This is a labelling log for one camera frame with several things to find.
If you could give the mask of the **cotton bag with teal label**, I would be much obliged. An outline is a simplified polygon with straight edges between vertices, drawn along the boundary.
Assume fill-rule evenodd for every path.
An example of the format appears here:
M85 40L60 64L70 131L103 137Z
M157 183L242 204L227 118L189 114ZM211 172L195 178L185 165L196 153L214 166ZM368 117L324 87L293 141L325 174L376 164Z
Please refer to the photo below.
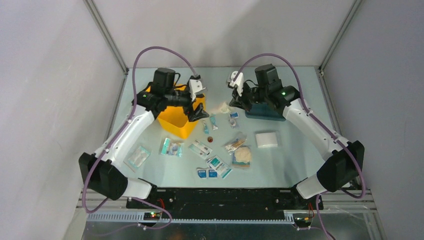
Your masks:
M213 115L229 114L231 111L232 111L232 108L229 106L229 104L226 101L224 101L219 106L213 108L211 110L211 113Z

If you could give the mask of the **cotton swabs bag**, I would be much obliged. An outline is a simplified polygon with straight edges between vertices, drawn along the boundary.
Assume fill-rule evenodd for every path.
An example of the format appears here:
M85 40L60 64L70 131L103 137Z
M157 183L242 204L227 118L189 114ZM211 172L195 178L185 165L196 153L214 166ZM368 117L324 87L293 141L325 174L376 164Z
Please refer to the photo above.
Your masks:
M242 133L242 132L238 132L234 135L234 137L232 139L230 139L228 142L226 142L223 145L223 148L229 153L232 154L234 153L238 148L240 148L241 146L244 145L244 143L247 140L247 135Z

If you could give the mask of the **white gauze pad pack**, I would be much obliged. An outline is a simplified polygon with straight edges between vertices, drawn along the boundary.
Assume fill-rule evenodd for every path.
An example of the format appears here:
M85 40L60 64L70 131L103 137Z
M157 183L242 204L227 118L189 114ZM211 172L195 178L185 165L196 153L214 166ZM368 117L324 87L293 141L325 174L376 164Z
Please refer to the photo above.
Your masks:
M255 135L257 147L274 148L278 146L278 139L276 132L261 132Z

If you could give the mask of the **cotton bag with orange label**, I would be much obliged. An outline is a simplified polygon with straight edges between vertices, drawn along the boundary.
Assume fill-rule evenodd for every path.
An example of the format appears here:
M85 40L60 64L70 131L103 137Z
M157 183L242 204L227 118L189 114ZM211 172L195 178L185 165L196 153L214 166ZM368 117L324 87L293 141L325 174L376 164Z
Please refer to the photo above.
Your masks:
M232 154L231 164L237 167L250 167L252 152L248 146L241 146Z

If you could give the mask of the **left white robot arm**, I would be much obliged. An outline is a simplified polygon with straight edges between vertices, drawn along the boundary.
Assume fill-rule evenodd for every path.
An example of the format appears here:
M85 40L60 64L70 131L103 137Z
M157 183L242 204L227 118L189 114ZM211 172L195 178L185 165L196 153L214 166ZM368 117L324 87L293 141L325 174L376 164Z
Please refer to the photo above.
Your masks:
M94 153L82 153L78 163L87 188L113 201L136 197L145 208L156 206L158 194L151 190L152 185L125 176L121 168L136 140L168 107L181 107L189 122L209 116L203 103L195 104L206 91L201 76L192 75L185 84L175 85L176 75L175 70L158 68L152 81L131 102L130 113L117 131Z

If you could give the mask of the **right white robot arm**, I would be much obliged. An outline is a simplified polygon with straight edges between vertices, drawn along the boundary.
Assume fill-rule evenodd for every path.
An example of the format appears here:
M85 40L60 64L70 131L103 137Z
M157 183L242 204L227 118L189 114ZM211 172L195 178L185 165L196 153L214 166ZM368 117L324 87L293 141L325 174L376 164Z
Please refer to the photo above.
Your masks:
M297 127L324 160L315 174L295 185L290 196L295 208L304 209L311 197L336 192L360 175L365 153L360 141L349 141L321 122L297 88L282 84L272 64L257 67L255 76L257 84L250 87L242 72L233 71L229 75L226 83L233 90L229 105L249 112L254 104L266 104Z

